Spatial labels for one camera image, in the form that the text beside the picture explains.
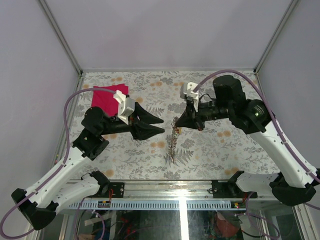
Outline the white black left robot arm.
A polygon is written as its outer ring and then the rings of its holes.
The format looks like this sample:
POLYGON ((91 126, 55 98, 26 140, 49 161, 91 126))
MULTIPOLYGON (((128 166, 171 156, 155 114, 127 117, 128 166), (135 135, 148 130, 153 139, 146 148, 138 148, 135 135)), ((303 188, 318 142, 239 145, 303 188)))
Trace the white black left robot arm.
POLYGON ((104 135, 131 133, 136 141, 144 141, 164 133, 157 127, 164 121, 147 112, 138 102, 123 122, 117 116, 108 116, 100 107, 89 108, 81 124, 83 130, 71 147, 49 172, 33 186, 17 188, 11 195, 18 209, 34 230, 48 226, 56 215, 69 205, 86 197, 105 197, 110 192, 110 180, 99 170, 87 178, 66 187, 70 178, 84 166, 91 164, 108 146, 104 135))

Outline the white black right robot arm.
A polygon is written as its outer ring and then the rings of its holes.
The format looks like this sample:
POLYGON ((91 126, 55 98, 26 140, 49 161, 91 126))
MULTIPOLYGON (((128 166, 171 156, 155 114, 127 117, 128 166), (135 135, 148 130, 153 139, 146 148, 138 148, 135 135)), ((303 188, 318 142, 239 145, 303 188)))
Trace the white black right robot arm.
POLYGON ((316 194, 320 170, 290 146, 272 111, 262 99, 247 99, 240 80, 232 75, 219 76, 212 84, 215 98, 209 102, 201 101, 199 84, 183 84, 180 97, 186 108, 175 126, 202 131, 205 122, 228 119, 256 141, 279 169, 273 174, 238 170, 227 181, 229 194, 236 198, 244 193, 273 196, 290 207, 309 202, 316 194))

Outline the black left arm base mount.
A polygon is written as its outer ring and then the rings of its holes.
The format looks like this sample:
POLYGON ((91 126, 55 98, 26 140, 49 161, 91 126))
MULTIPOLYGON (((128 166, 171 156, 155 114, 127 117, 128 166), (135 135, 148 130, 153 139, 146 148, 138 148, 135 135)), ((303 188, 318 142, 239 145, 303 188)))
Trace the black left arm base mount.
POLYGON ((111 182, 107 186, 104 186, 97 196, 101 198, 120 199, 124 197, 124 193, 124 182, 111 182))

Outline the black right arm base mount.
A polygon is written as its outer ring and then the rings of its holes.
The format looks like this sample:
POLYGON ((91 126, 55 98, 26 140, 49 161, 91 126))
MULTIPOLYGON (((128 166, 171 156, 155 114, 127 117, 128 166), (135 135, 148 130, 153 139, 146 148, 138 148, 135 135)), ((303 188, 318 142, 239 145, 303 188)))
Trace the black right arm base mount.
POLYGON ((211 192, 215 199, 242 199, 251 193, 241 190, 234 182, 228 180, 212 180, 211 192))

